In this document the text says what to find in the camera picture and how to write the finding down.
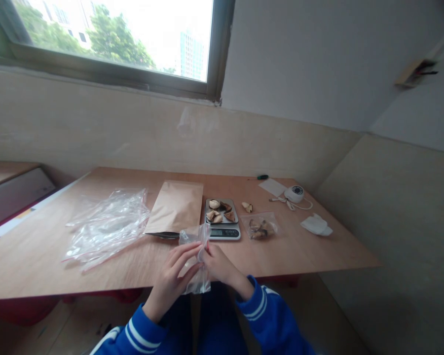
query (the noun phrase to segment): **hand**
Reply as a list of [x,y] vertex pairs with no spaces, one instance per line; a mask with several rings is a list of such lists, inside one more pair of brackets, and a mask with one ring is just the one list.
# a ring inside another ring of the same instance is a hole
[[143,312],[148,319],[157,324],[173,303],[186,289],[187,284],[203,265],[195,264],[184,274],[178,277],[186,262],[202,249],[201,242],[184,244],[170,251],[163,265],[147,302],[143,305]]
[[219,246],[210,244],[208,251],[202,251],[202,261],[204,261],[209,274],[234,288],[244,301],[252,298],[255,288],[245,275],[232,264]]

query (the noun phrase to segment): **red stool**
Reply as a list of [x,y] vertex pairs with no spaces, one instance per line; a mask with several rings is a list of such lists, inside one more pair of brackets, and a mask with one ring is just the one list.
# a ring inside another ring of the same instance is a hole
[[0,319],[21,326],[34,325],[51,313],[59,300],[59,296],[0,300]]
[[99,291],[99,292],[85,292],[76,293],[72,295],[62,296],[63,302],[66,304],[73,303],[78,296],[107,296],[116,298],[121,303],[133,303],[142,294],[142,288],[130,288],[115,291]]

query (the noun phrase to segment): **window frame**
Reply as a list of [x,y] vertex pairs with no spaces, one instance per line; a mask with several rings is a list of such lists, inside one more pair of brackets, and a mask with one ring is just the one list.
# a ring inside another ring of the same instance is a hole
[[13,13],[10,14],[9,6],[18,16],[11,0],[0,0],[0,65],[172,96],[221,101],[235,0],[213,0],[207,82],[33,47],[22,23],[16,26],[10,20]]

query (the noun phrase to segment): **tree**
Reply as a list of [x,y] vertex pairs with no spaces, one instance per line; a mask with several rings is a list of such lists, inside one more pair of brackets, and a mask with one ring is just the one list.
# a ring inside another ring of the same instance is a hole
[[15,8],[36,47],[73,54],[87,52],[77,39],[69,35],[59,24],[49,25],[44,21],[43,14],[35,8],[19,2],[15,2]]
[[122,14],[110,17],[105,5],[97,5],[91,21],[95,30],[87,30],[87,34],[92,42],[92,50],[99,57],[147,69],[156,68],[145,46],[141,41],[134,40]]

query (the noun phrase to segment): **white wall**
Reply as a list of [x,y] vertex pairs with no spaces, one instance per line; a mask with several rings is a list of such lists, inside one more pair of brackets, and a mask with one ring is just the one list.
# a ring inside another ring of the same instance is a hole
[[0,160],[51,167],[59,184],[97,166],[296,178],[316,188],[360,134],[0,71]]
[[237,0],[228,109],[367,131],[444,35],[444,0]]
[[444,153],[364,136],[315,193],[383,263],[322,279],[374,354],[444,354]]
[[444,54],[439,74],[406,90],[383,112],[371,131],[380,136],[444,151]]

